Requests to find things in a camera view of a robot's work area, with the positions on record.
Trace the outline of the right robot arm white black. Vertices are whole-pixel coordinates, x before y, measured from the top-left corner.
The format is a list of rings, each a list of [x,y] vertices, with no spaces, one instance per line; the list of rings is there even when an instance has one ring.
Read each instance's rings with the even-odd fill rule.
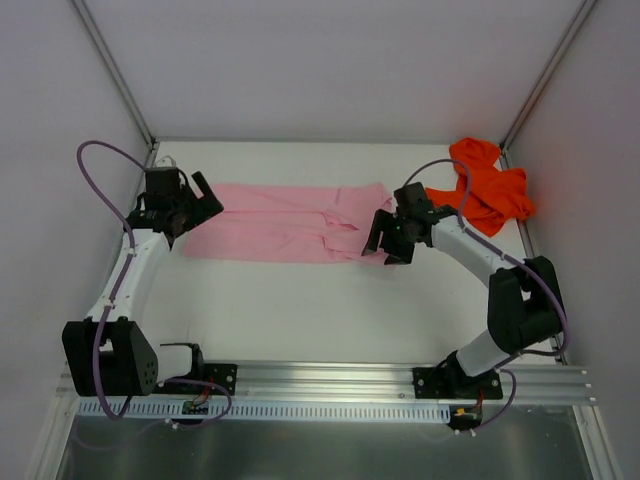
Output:
[[[501,398],[498,368],[565,330],[552,262],[517,259],[499,249],[454,207],[435,206],[420,183],[403,186],[394,197],[394,212],[375,212],[363,255],[384,253],[387,265],[409,265],[416,246],[424,244],[456,260],[488,290],[486,329],[436,366],[414,368],[416,397]]]

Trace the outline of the pink t shirt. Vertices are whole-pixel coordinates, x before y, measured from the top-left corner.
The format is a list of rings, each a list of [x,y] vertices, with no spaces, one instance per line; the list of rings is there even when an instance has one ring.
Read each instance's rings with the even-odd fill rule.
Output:
[[[267,263],[384,263],[364,256],[377,210],[392,196],[381,183],[358,187],[292,187],[220,183],[224,211],[192,230],[183,254],[193,259]]]

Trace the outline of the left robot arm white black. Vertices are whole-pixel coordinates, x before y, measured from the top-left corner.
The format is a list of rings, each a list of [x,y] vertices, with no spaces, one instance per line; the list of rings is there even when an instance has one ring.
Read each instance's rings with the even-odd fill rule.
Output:
[[[200,347],[154,340],[139,323],[159,266],[176,240],[223,210],[201,172],[146,171],[145,189],[123,218],[123,245],[103,292],[84,319],[67,323],[62,332],[80,396],[146,396],[168,379],[185,393],[202,388],[206,369]]]

